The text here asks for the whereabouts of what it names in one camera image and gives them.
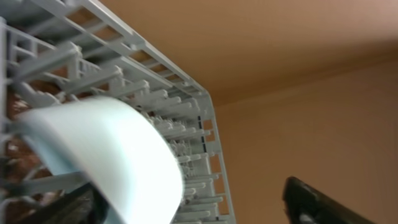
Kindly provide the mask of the light blue rice bowl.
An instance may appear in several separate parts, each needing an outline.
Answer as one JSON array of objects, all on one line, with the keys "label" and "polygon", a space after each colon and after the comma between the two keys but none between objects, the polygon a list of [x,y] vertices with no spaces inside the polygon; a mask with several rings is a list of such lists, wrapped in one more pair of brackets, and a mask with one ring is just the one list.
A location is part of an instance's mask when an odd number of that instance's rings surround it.
[{"label": "light blue rice bowl", "polygon": [[183,197],[180,166],[160,133],[131,106],[91,97],[17,116],[53,175],[81,172],[111,206],[109,223],[171,223]]}]

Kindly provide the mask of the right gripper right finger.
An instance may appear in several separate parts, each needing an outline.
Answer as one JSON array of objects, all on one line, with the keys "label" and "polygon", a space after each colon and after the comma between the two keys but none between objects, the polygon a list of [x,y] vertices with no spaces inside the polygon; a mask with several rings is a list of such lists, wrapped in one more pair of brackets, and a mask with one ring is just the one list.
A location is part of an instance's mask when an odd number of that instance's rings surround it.
[{"label": "right gripper right finger", "polygon": [[286,179],[282,200],[290,224],[374,224],[300,179]]}]

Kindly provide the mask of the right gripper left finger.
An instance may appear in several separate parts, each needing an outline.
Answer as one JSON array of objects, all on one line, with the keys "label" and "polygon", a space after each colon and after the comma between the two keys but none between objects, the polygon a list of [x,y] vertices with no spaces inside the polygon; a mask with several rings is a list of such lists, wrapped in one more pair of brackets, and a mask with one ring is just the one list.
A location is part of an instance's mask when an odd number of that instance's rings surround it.
[{"label": "right gripper left finger", "polygon": [[18,221],[18,224],[102,224],[109,204],[91,184],[64,195],[54,203]]}]

